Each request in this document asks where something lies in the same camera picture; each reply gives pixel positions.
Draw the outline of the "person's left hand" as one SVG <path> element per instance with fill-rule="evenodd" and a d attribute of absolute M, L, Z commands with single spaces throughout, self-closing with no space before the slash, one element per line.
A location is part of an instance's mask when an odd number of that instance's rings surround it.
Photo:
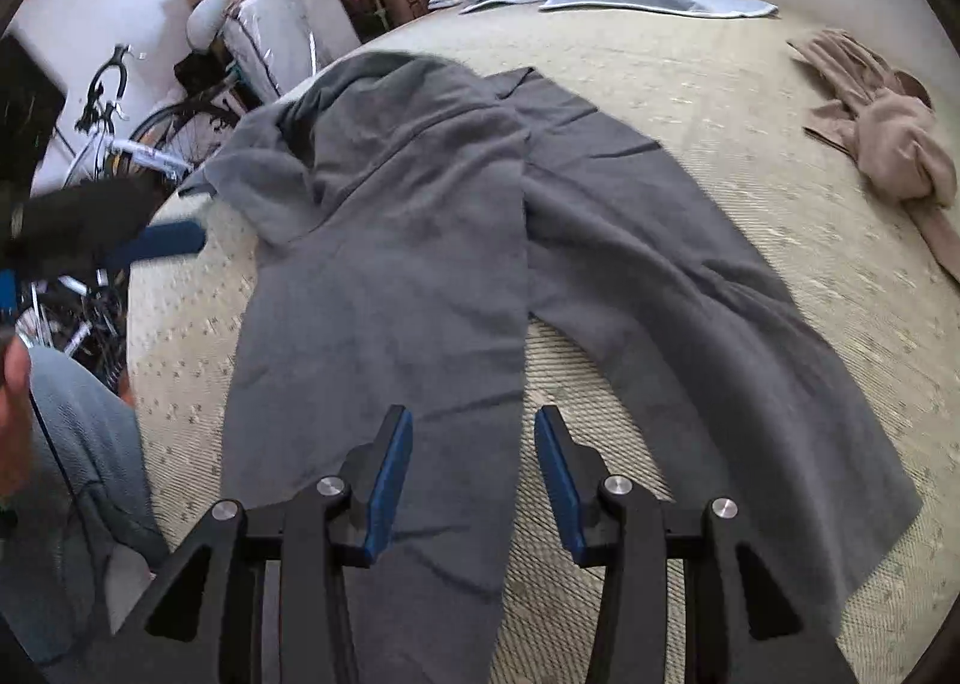
<path fill-rule="evenodd" d="M 0 393 L 0 496 L 9 499 L 28 480 L 32 462 L 32 413 L 29 402 L 31 356 L 13 336 L 3 352 Z"/>

